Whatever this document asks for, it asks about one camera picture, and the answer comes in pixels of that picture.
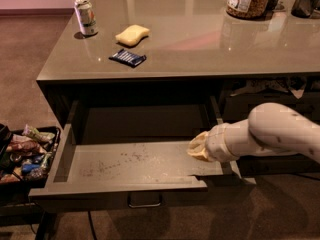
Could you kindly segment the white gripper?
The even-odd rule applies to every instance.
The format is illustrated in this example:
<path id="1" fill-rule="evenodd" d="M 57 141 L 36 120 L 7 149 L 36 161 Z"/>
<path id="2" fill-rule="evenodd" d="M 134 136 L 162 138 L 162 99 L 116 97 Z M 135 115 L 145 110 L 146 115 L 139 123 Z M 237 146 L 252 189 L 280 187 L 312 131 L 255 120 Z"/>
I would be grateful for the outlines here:
<path id="1" fill-rule="evenodd" d="M 238 160 L 228 149 L 225 133 L 229 126 L 223 123 L 214 126 L 209 132 L 204 131 L 190 141 L 187 153 L 198 160 L 206 162 L 230 162 Z"/>

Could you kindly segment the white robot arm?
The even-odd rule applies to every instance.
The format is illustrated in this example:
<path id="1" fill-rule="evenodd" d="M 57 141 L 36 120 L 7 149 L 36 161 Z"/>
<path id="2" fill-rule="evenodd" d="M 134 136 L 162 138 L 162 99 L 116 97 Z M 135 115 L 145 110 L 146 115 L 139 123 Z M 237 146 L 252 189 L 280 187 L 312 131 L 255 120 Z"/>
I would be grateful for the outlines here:
<path id="1" fill-rule="evenodd" d="M 320 125 L 278 103 L 253 108 L 248 118 L 222 123 L 192 139 L 187 153 L 204 161 L 229 162 L 243 156 L 302 154 L 320 162 Z"/>

